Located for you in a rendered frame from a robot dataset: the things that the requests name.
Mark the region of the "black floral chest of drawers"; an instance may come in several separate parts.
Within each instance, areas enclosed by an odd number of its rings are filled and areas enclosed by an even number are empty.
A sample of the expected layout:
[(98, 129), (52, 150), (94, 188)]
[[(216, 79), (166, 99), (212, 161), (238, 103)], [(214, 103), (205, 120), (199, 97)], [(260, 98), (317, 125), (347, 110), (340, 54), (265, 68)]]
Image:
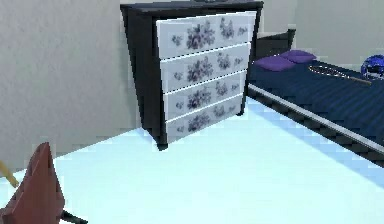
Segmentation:
[(243, 114), (262, 9), (259, 0), (121, 5), (141, 125), (159, 149)]

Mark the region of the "purple pillow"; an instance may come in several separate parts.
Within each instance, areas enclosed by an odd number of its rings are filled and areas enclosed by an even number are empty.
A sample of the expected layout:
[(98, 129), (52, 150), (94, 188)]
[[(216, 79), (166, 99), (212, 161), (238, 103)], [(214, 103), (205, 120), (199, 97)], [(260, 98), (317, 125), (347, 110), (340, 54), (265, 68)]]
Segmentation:
[(302, 50), (290, 50), (282, 53), (281, 57), (293, 63), (307, 63), (316, 59), (315, 55)]
[(294, 66), (293, 62), (281, 56), (264, 57), (255, 61), (254, 64), (266, 70), (276, 71), (276, 72), (290, 69)]

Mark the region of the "dark blue bed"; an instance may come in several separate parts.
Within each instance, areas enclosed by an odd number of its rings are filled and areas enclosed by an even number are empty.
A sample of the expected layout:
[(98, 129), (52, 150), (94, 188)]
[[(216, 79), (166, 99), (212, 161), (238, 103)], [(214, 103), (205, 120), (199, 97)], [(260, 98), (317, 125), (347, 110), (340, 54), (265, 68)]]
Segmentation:
[(292, 50), (295, 31), (254, 37), (248, 96), (384, 168), (384, 80), (361, 82), (325, 76), (308, 67), (326, 66), (363, 79), (355, 71), (318, 60), (269, 71), (254, 62)]

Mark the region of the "tennis racket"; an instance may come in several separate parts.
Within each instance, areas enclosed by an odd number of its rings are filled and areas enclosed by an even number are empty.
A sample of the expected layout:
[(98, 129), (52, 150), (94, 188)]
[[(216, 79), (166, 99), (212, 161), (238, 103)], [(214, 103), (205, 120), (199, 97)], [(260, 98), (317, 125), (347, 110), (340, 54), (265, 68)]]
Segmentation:
[(308, 69), (311, 72), (316, 73), (316, 74), (325, 75), (325, 76), (332, 76), (332, 77), (338, 77), (338, 78), (353, 80), (353, 81), (361, 82), (361, 83), (364, 83), (364, 84), (367, 84), (367, 85), (371, 85), (371, 82), (368, 81), (368, 80), (363, 80), (363, 79), (360, 79), (360, 78), (348, 76), (348, 75), (346, 75), (346, 74), (344, 74), (342, 72), (339, 72), (338, 70), (335, 70), (335, 69), (332, 69), (332, 68), (329, 68), (329, 67), (326, 67), (326, 66), (313, 66), (313, 65), (310, 65), (308, 67)]

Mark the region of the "reddish brown chair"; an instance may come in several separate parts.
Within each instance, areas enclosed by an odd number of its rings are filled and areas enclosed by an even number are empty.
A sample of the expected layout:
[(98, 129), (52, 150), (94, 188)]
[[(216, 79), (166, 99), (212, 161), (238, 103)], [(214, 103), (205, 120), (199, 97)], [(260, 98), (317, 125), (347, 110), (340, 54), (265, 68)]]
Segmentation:
[(23, 180), (0, 209), (0, 224), (88, 224), (64, 210), (65, 199), (53, 164), (48, 142), (33, 153)]

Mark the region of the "blue ball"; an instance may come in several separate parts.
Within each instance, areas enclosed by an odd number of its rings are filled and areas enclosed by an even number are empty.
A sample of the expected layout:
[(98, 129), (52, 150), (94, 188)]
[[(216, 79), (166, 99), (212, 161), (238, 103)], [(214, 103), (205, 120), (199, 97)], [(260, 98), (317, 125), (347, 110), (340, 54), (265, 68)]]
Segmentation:
[(361, 66), (361, 74), (367, 79), (384, 80), (384, 55), (368, 57)]

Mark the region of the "tan wooden stick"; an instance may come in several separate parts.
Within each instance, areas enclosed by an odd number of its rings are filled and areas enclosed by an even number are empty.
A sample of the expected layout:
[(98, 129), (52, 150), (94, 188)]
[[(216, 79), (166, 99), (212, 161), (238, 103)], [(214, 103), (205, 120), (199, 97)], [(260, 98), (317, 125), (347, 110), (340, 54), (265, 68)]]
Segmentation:
[(13, 173), (6, 167), (6, 165), (0, 160), (0, 173), (8, 180), (12, 187), (17, 188), (19, 182), (14, 177)]

